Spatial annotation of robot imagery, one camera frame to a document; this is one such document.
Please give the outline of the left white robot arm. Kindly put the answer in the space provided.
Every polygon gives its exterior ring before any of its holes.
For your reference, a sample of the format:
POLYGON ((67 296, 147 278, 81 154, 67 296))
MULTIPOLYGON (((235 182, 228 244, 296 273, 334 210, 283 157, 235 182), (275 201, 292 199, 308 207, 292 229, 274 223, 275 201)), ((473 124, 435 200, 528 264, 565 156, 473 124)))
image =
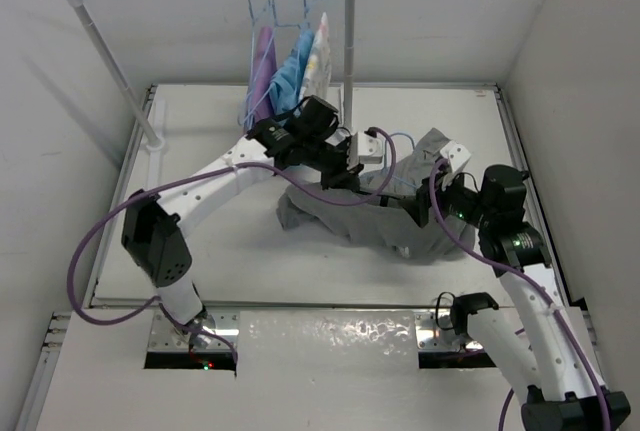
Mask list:
POLYGON ((366 158, 378 156, 373 136, 343 131, 336 109, 310 96, 283 116, 258 121, 217 160, 173 190, 137 192, 125 213, 121 242, 179 324, 203 310, 189 269, 188 236, 214 211, 276 171, 306 166, 325 188, 358 188, 366 158))

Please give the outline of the purple garment on hanger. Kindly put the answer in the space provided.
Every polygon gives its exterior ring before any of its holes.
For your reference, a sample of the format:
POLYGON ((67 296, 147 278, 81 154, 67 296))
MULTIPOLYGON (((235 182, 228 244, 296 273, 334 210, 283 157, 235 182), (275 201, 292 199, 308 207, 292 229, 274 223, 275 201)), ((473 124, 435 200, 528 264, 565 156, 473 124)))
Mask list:
POLYGON ((270 101, 271 79, 277 69, 274 29, 263 26, 254 42, 250 79, 239 124, 245 131, 274 115, 270 101))

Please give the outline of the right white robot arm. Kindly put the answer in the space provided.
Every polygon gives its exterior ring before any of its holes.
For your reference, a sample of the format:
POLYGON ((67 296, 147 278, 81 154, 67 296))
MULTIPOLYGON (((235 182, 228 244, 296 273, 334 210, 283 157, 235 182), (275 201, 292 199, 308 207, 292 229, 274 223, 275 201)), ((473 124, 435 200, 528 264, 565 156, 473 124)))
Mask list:
POLYGON ((518 313, 523 332, 512 331, 486 292, 454 298, 452 331, 480 343, 520 405, 527 430, 617 430, 631 406, 612 391, 585 354, 559 297, 551 258, 541 234, 525 219, 529 175, 492 165, 482 185, 466 187, 463 174, 439 159, 406 206, 418 225, 445 227, 452 216, 474 227, 474 251, 450 229, 445 234, 472 258, 490 266, 518 313))

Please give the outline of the metal base plate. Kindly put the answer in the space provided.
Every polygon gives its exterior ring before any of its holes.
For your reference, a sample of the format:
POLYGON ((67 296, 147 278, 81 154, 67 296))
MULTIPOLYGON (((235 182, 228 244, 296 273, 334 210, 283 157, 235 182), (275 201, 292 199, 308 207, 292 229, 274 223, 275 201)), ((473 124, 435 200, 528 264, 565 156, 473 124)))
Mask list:
POLYGON ((457 334, 453 329, 450 309, 427 308, 414 312, 417 347, 423 352, 474 352, 502 345, 508 340, 506 331, 475 318, 469 320, 469 333, 457 334))
POLYGON ((221 353, 229 350, 226 342, 236 346, 240 334, 239 316, 227 312, 213 313, 204 320, 204 325, 195 325, 205 334, 194 337, 180 331, 160 311, 152 321, 147 350, 155 353, 187 352, 194 347, 197 352, 221 353))

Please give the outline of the light blue wire hanger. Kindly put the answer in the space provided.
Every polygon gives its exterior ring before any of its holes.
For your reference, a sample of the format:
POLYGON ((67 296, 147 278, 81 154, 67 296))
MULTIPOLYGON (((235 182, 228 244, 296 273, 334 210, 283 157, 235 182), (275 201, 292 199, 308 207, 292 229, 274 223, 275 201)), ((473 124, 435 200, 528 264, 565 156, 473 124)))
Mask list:
MULTIPOLYGON (((398 139, 406 139, 409 143, 409 146, 411 148, 412 151, 415 150, 416 147, 416 141, 415 139, 407 132, 403 132, 403 131, 396 131, 390 134, 390 137, 392 138, 393 142, 394 142, 394 146, 396 149, 396 164, 395 164, 395 168, 394 168, 394 174, 392 176, 392 180, 399 184, 399 185, 403 185, 411 190, 417 190, 418 186, 416 184, 414 184, 410 179, 408 178, 403 178, 400 175, 400 171, 401 171, 401 161, 403 158, 405 158, 405 155, 402 153, 402 148, 400 145, 398 145, 396 143, 396 141, 398 139)), ((389 161, 389 146, 385 145, 385 150, 384 150, 384 155, 383 155, 383 164, 382 164, 382 168, 380 169, 380 174, 381 175, 386 175, 388 173, 389 170, 389 166, 390 166, 390 161, 389 161)))

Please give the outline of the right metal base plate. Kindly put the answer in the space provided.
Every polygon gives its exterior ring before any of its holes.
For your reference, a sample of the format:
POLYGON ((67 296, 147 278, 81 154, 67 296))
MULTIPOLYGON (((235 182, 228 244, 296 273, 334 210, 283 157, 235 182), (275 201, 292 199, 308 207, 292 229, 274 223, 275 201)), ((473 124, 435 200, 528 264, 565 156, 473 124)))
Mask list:
POLYGON ((469 333, 457 334, 453 329, 450 309, 427 308, 414 312, 417 347, 423 352, 474 352, 502 345, 508 340, 506 331, 475 318, 469 320, 469 333))

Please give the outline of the white foam front board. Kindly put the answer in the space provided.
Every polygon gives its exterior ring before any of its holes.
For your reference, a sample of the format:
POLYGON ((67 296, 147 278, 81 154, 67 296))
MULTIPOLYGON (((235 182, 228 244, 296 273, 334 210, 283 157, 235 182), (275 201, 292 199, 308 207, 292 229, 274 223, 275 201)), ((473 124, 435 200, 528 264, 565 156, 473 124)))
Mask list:
POLYGON ((148 369, 155 314, 72 317, 40 430, 517 430, 494 368, 423 369, 409 312, 244 311, 235 371, 148 369))

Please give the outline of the grey t shirt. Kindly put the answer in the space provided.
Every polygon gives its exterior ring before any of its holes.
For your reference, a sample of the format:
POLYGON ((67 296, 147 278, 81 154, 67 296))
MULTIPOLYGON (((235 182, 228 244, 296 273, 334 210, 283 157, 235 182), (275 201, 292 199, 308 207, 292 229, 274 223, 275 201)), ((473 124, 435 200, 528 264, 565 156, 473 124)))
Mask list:
MULTIPOLYGON (((441 157, 440 149, 449 141, 450 138, 440 130, 431 129, 417 142, 415 150, 402 159, 400 175, 419 187, 441 157)), ((384 193, 392 197, 412 197, 416 191, 392 179, 384 189, 384 193)), ((464 257, 463 251, 447 237, 433 216, 421 228, 394 199, 387 205, 376 198, 360 206, 334 206, 290 185, 279 198, 276 215, 281 227, 287 231, 309 223, 322 224, 332 234, 353 245, 385 247, 423 264, 464 257)))

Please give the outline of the blue garment on hanger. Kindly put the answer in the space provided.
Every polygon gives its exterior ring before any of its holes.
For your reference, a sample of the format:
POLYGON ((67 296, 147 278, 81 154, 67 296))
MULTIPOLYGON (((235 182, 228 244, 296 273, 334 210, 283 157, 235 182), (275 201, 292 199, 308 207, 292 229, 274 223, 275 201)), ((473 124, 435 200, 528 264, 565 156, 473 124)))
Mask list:
POLYGON ((290 54, 270 81, 269 99, 275 116, 295 107, 314 40, 314 32, 305 30, 298 36, 290 54))

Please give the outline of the white patterned garment on hanger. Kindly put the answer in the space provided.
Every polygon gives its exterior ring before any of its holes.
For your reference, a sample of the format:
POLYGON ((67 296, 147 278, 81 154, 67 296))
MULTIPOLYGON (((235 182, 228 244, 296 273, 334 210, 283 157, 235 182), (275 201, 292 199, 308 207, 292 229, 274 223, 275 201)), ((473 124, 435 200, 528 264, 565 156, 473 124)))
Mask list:
POLYGON ((299 98, 318 96, 327 97, 332 77, 329 20, 326 12, 320 18, 314 35, 309 58, 304 71, 299 98))

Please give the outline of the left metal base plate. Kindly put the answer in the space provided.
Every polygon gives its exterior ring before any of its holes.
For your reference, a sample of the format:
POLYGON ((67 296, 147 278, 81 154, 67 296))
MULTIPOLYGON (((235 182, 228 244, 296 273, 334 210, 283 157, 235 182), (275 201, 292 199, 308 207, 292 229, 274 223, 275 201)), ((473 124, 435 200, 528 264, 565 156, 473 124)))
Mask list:
POLYGON ((147 350, 155 353, 187 352, 194 347, 197 352, 221 353, 229 350, 226 342, 236 346, 240 334, 239 316, 227 312, 213 313, 204 320, 204 325, 195 325, 205 334, 194 337, 180 331, 160 311, 152 321, 147 350))

